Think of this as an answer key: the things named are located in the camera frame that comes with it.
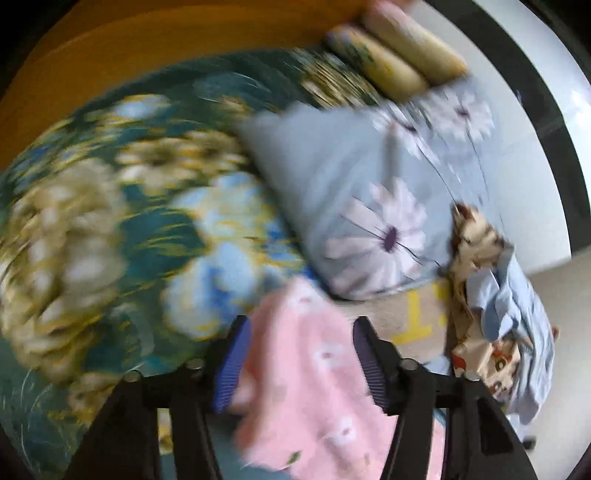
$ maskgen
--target pillowcase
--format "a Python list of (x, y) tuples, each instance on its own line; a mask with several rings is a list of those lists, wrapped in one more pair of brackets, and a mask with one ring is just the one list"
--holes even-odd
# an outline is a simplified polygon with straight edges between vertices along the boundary
[(478, 152), (491, 130), (467, 80), (402, 108), (296, 103), (238, 125), (313, 267), (354, 300), (431, 280), (451, 260), (454, 204), (489, 210)]
[(449, 45), (386, 0), (376, 1), (362, 22), (433, 85), (442, 85), (468, 71), (466, 62)]
[(333, 28), (326, 41), (341, 58), (357, 67), (395, 102), (405, 102), (429, 87), (426, 79), (403, 59), (352, 25)]

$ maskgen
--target green floral comforter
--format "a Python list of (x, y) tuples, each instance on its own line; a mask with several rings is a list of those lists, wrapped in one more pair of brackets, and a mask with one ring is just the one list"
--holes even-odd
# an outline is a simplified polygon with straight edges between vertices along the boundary
[(314, 277), (232, 125), (376, 98), (318, 52), (229, 54), (125, 85), (19, 155), (0, 187), (0, 421), (37, 476), (62, 475), (123, 372), (170, 371)]

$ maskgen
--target yellow cylindrical pillow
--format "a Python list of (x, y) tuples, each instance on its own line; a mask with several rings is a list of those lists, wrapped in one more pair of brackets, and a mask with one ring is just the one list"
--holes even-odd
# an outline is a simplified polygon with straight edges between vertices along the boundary
[(449, 45), (386, 0), (370, 7), (363, 25), (433, 85), (449, 82), (468, 70), (464, 59)]
[(339, 25), (327, 35), (338, 55), (353, 63), (395, 102), (405, 102), (429, 88), (426, 79), (393, 51), (352, 25)]

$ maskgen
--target orange wooden panel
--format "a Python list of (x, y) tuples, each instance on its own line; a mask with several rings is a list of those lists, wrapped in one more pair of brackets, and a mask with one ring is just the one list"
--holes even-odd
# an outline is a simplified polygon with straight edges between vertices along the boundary
[[(286, 6), (233, 0), (233, 5), (169, 8), (166, 3), (154, 9), (157, 1), (147, 0), (144, 12), (133, 16), (132, 4), (140, 2), (109, 0), (105, 3), (116, 5), (111, 13), (92, 3), (70, 12), (78, 21), (71, 15), (48, 33), (46, 50), (25, 62), (0, 102), (0, 167), (51, 124), (126, 80), (201, 55), (317, 43), (329, 28), (361, 13), (365, 1), (305, 0)], [(99, 17), (105, 23), (94, 27)], [(56, 33), (62, 28), (69, 30)], [(67, 40), (56, 46), (56, 39)]]

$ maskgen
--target pink towel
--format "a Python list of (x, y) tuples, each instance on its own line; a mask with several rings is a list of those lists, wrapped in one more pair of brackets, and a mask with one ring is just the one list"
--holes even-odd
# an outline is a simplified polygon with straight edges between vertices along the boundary
[[(352, 324), (294, 278), (250, 316), (252, 345), (233, 399), (246, 414), (236, 443), (247, 464), (289, 467), (302, 480), (377, 480), (396, 417), (374, 405)], [(434, 422), (429, 480), (441, 477), (444, 428)]]

